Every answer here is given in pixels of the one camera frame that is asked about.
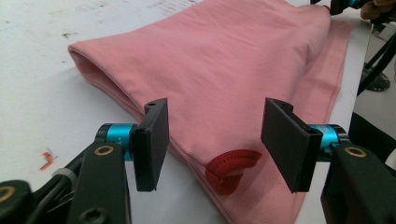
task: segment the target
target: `pink fabric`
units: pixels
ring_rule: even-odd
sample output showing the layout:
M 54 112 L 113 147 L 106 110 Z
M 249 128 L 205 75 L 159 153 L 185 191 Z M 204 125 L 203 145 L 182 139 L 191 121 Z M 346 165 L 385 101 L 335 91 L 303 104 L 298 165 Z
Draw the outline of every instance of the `pink fabric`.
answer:
M 69 51 L 85 78 L 138 119 L 146 102 L 168 98 L 170 150 L 230 223 L 293 223 L 304 194 L 290 193 L 261 142 L 264 98 L 326 123 L 350 28 L 325 7 L 205 0 Z

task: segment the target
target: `pink t-shirt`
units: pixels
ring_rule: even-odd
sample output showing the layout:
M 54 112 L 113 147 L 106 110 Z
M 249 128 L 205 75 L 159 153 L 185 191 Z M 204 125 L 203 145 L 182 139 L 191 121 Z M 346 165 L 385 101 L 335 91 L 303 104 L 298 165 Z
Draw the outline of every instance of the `pink t-shirt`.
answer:
M 168 98 L 169 149 L 230 223 L 283 224 L 295 221 L 304 194 L 290 193 L 261 142 L 264 99 L 293 104 L 306 123 L 326 123 L 350 29 L 325 7 L 205 0 L 69 52 L 88 81 L 137 119 L 145 103 Z

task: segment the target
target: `black cable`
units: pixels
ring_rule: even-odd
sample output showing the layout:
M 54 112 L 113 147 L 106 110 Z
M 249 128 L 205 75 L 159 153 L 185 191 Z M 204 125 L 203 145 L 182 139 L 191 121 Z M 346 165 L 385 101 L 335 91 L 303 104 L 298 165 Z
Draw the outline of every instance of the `black cable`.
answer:
M 85 154 L 85 150 L 82 151 L 78 156 L 76 156 L 71 162 L 69 162 L 65 166 L 65 168 L 72 170 L 76 175 L 78 175 L 84 154 Z M 49 191 L 58 184 L 60 179 L 61 176 L 56 175 L 53 178 L 51 178 L 44 186 L 42 186 L 40 189 L 35 191 L 34 193 L 35 200 L 37 202 L 40 202 L 49 193 Z
M 35 211 L 26 219 L 25 224 L 38 223 L 40 218 L 43 216 L 43 214 L 45 214 L 47 209 L 49 209 L 49 207 L 53 203 L 53 200 L 59 195 L 59 193 L 64 191 L 64 188 L 68 187 L 68 184 L 69 182 L 67 178 L 62 176 L 61 180 L 58 182 L 55 188 L 49 191 L 49 193 L 38 204 Z
M 369 69 L 373 66 L 373 64 L 378 61 L 378 59 L 382 56 L 385 50 L 388 48 L 390 41 L 387 41 L 384 46 L 375 54 L 375 56 L 366 64 L 364 65 L 365 69 Z
M 358 96 L 366 90 L 366 88 L 372 83 L 381 73 L 384 71 L 384 69 L 388 66 L 390 61 L 393 59 L 394 55 L 396 54 L 396 33 L 392 36 L 392 38 L 389 40 L 389 45 L 387 49 L 385 50 L 384 54 L 382 55 L 382 58 L 379 60 L 378 64 L 373 68 L 371 73 L 368 75 L 367 78 L 365 78 L 361 84 L 359 85 L 358 88 Z

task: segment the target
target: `screw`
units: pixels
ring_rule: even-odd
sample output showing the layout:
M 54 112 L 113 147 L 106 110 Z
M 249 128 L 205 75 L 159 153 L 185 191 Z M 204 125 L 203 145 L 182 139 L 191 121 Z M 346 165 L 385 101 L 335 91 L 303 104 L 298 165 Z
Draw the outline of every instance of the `screw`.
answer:
M 345 151 L 346 153 L 354 157 L 363 158 L 367 156 L 367 153 L 365 151 L 357 147 L 346 147 Z
M 107 213 L 103 208 L 90 208 L 79 217 L 80 224 L 105 224 Z
M 15 188 L 13 186 L 0 187 L 0 203 L 5 202 L 14 194 L 14 192 Z

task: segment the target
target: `fabric fold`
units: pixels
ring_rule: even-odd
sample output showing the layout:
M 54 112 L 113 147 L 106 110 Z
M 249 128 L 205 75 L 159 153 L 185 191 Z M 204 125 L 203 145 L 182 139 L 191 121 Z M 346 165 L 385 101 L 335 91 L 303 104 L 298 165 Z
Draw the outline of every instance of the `fabric fold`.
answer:
M 146 102 L 168 98 L 169 149 L 230 223 L 293 223 L 304 194 L 290 193 L 261 142 L 264 99 L 326 123 L 350 30 L 325 7 L 205 0 L 68 50 L 80 73 L 137 119 Z

